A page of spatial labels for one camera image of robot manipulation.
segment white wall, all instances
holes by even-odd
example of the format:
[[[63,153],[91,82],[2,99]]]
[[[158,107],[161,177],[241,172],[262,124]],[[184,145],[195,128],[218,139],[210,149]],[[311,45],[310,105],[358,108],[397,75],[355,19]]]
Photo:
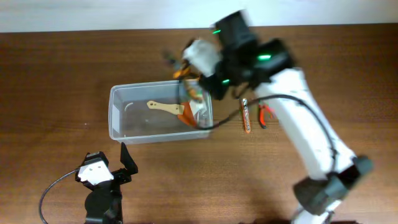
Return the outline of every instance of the white wall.
[[[0,32],[209,27],[238,9],[254,26],[398,22],[398,0],[0,0]]]

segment plastic bin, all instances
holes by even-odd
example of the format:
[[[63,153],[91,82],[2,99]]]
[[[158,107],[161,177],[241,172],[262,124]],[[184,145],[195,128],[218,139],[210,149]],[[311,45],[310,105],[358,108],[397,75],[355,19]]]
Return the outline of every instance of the plastic bin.
[[[177,115],[149,109],[148,101],[164,104],[177,103],[178,81],[137,83],[112,87],[109,97],[109,136],[126,144],[177,141],[207,138],[210,131],[194,129],[181,122]],[[199,111],[198,124],[213,125],[210,94],[203,94],[205,109]],[[187,100],[183,85],[180,102]]]

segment pliers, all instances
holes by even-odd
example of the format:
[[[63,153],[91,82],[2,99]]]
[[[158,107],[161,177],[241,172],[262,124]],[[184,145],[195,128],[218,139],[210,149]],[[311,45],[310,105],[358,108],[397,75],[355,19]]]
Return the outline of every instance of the pliers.
[[[274,118],[274,114],[272,112],[272,110],[268,107],[268,105],[266,103],[263,102],[259,102],[259,124],[263,129],[267,128],[267,124],[266,121],[264,119],[266,113],[268,114],[268,118],[269,119],[273,119]]]

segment white plastic container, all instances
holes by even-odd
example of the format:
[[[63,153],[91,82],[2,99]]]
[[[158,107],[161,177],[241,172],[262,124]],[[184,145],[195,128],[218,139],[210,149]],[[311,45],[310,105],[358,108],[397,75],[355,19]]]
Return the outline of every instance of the white plastic container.
[[[177,115],[149,109],[148,101],[164,104],[177,103],[178,81],[137,83],[112,87],[109,97],[109,136],[125,144],[177,141],[207,138],[210,131],[194,129],[181,122]],[[203,94],[205,107],[198,110],[200,126],[213,125],[210,94]],[[185,89],[180,86],[180,102]]]

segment wooden brush handle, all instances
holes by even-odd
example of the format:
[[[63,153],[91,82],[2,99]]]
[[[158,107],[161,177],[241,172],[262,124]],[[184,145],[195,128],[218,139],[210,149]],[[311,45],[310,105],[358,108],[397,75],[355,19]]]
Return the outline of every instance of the wooden brush handle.
[[[151,100],[151,101],[148,101],[147,106],[149,109],[164,110],[164,111],[167,111],[174,115],[183,114],[183,112],[184,112],[184,106],[177,105],[177,104],[166,105],[166,104],[158,103],[158,102]]]

